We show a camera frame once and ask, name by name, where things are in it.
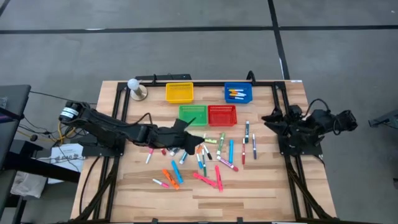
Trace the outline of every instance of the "yellow basket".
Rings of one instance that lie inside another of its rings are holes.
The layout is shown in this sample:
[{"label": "yellow basket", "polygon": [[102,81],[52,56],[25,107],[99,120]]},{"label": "yellow basket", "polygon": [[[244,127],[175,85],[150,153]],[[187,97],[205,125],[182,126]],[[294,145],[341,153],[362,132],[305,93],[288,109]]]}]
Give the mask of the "yellow basket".
[{"label": "yellow basket", "polygon": [[193,83],[166,84],[166,100],[169,103],[191,103],[193,101]]}]

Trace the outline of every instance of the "green basket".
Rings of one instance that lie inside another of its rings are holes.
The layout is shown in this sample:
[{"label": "green basket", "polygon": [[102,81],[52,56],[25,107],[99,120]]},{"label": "green basket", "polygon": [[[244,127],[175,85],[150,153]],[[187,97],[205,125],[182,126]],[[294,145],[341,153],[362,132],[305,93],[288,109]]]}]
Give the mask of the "green basket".
[{"label": "green basket", "polygon": [[206,105],[181,105],[178,118],[183,121],[192,122],[192,126],[206,126],[207,125],[207,106]]}]

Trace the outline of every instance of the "blue basket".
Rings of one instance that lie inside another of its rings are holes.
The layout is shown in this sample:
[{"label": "blue basket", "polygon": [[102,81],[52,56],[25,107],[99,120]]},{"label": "blue basket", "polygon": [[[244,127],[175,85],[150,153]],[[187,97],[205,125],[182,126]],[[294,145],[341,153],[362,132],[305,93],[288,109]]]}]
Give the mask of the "blue basket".
[{"label": "blue basket", "polygon": [[[229,98],[229,89],[243,90],[242,93],[246,94],[243,100],[235,100]],[[253,100],[251,84],[250,83],[225,83],[224,97],[227,103],[249,103]]]}]

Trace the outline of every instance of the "pink marker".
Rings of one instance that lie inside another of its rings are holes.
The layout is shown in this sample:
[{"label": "pink marker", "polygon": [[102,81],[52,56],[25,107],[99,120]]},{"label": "pink marker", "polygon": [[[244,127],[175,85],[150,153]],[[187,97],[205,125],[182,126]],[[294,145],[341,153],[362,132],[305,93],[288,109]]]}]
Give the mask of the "pink marker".
[{"label": "pink marker", "polygon": [[229,168],[231,168],[232,170],[235,170],[236,172],[239,170],[236,166],[230,164],[228,161],[226,161],[225,159],[221,158],[221,156],[217,156],[217,159],[222,162],[223,164],[227,165]]},{"label": "pink marker", "polygon": [[165,187],[165,188],[168,188],[169,187],[169,185],[168,184],[165,184],[165,183],[163,183],[163,182],[161,182],[160,180],[157,180],[157,179],[152,179],[155,183],[158,183],[159,185],[161,185],[162,187]]},{"label": "pink marker", "polygon": [[148,155],[147,160],[146,160],[146,162],[145,162],[146,164],[148,164],[149,159],[150,159],[150,157],[152,156],[153,153],[154,153],[154,149],[150,149],[149,155]]}]

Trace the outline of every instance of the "red basket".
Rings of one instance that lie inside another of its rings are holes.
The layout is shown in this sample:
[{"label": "red basket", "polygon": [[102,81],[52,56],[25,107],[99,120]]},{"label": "red basket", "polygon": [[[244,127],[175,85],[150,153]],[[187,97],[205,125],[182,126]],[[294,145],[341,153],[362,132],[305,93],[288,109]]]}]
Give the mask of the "red basket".
[{"label": "red basket", "polygon": [[235,105],[209,105],[207,110],[210,126],[234,126],[236,124]]}]

